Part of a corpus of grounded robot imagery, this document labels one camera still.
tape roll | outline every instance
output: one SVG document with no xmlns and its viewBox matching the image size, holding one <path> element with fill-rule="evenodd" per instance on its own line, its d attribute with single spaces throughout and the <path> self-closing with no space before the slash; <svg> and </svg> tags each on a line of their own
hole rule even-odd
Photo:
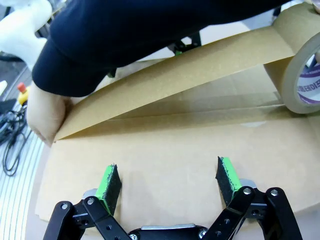
<svg viewBox="0 0 320 240">
<path fill-rule="evenodd" d="M 320 111 L 320 65 L 305 69 L 308 60 L 320 50 L 320 15 L 312 5 L 292 18 L 294 13 L 294 9 L 284 11 L 273 27 L 296 54 L 264 67 L 288 109 L 309 114 Z"/>
</svg>

brown packing tape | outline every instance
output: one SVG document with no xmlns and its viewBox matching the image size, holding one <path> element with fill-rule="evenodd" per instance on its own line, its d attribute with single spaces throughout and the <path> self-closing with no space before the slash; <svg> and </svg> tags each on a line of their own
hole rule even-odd
<svg viewBox="0 0 320 240">
<path fill-rule="evenodd" d="M 298 68 L 296 63 L 289 65 L 290 72 L 285 72 L 286 77 L 281 77 L 284 76 L 283 72 L 272 69 L 277 69 L 277 63 L 280 63 L 277 61 L 295 54 L 295 62 L 305 62 L 307 59 L 300 57 L 309 55 L 311 50 L 317 48 L 314 44 L 318 39 L 320 42 L 319 32 L 320 15 L 316 14 L 312 5 L 302 3 L 290 7 L 281 13 L 273 26 L 213 42 L 150 66 L 99 90 L 75 106 L 55 140 L 149 103 L 261 64 L 267 64 L 266 69 L 273 73 L 272 79 L 285 104 L 294 111 L 296 108 L 292 105 L 297 102 L 291 102 L 291 98 L 287 96 L 294 94 L 296 89 L 289 78 L 292 75 L 297 78 L 297 70 L 302 66 Z M 290 85 L 289 93 L 284 88 L 287 85 Z M 302 107 L 308 110 L 303 111 L 298 107 L 296 112 L 319 110 L 318 106 L 302 104 Z"/>
</svg>

bolt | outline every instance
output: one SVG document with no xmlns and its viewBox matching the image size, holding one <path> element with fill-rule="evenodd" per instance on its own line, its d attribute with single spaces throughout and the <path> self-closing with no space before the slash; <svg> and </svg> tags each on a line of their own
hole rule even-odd
<svg viewBox="0 0 320 240">
<path fill-rule="evenodd" d="M 93 204 L 94 203 L 94 199 L 93 198 L 89 198 L 89 200 L 87 201 L 87 203 L 89 204 L 89 205 L 91 205 L 91 204 Z"/>
<path fill-rule="evenodd" d="M 63 210 L 65 210 L 67 207 L 68 207 L 68 204 L 66 204 L 66 203 L 62 204 L 62 206 L 61 206 L 61 208 L 62 208 Z"/>
<path fill-rule="evenodd" d="M 251 189 L 246 187 L 245 189 L 243 189 L 243 193 L 245 195 L 249 195 L 249 194 L 251 194 Z"/>
<path fill-rule="evenodd" d="M 271 195 L 274 196 L 274 197 L 277 196 L 278 195 L 278 191 L 275 190 L 275 189 L 271 190 Z"/>
<path fill-rule="evenodd" d="M 132 240 L 138 240 L 138 236 L 135 234 L 130 234 L 129 236 Z"/>
<path fill-rule="evenodd" d="M 208 229 L 206 229 L 206 228 L 200 229 L 199 238 L 202 239 L 204 237 L 204 235 L 206 235 L 207 232 L 208 232 Z"/>
</svg>

dark blue sleeve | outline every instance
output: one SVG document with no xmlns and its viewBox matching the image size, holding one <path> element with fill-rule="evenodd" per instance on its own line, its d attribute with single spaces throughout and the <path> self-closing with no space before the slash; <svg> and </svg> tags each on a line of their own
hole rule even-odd
<svg viewBox="0 0 320 240">
<path fill-rule="evenodd" d="M 32 71 L 33 80 L 47 92 L 85 96 L 112 68 L 137 61 L 208 25 L 243 20 L 285 2 L 73 0 L 53 21 L 50 40 Z"/>
</svg>

cardboard box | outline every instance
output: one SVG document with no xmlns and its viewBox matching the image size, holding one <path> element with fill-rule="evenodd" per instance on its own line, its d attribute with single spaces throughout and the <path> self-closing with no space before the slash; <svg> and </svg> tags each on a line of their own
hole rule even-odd
<svg viewBox="0 0 320 240">
<path fill-rule="evenodd" d="M 123 183 L 115 217 L 126 231 L 209 227 L 223 209 L 217 156 L 230 157 L 239 177 L 261 191 L 283 188 L 296 214 L 318 206 L 320 116 L 290 112 L 262 65 L 294 54 L 267 27 L 99 90 L 74 108 L 57 134 L 36 214 L 48 221 L 57 202 L 78 203 L 115 163 Z"/>
</svg>

